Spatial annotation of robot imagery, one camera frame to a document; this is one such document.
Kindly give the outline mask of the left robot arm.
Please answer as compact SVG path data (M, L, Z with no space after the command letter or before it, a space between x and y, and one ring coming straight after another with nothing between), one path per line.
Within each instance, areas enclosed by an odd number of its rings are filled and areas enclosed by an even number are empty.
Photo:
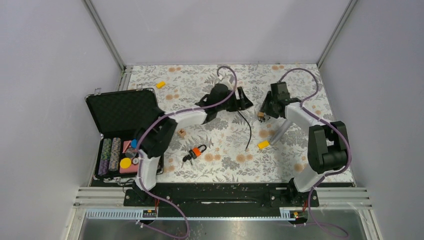
M237 112L253 106L242 87L230 89L228 84L217 83L194 107L173 112L153 109L150 121L145 121L136 132L135 150L139 159L136 174L136 199L144 206L152 204L157 184L157 168L160 158L168 149L177 130L209 123L218 112Z

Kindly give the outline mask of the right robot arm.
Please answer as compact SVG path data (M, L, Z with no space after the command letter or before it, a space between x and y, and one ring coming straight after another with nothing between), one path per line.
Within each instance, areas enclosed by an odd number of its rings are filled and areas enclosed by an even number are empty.
M285 82L272 83L260 112L284 122L269 139L270 145L280 141L286 131L297 125L308 134L308 165L290 181L287 201L301 205L306 192L326 175L345 169L351 161L346 125L341 121L327 122L307 111L300 99L291 97Z

